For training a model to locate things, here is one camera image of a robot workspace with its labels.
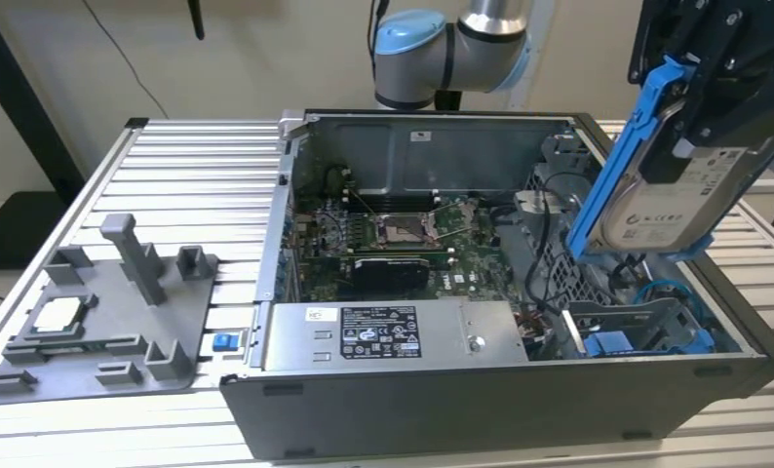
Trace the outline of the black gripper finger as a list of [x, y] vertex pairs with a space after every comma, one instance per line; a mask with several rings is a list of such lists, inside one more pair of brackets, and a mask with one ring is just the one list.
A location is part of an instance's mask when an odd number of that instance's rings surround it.
[[653, 109], [683, 107], [640, 163], [648, 183], [681, 176], [688, 160], [673, 153], [679, 141], [747, 147], [774, 137], [774, 1], [681, 1], [660, 66], [684, 72], [665, 78]]
[[651, 70], [663, 63], [664, 47], [681, 16], [681, 1], [644, 0], [628, 63], [627, 80], [643, 83]]

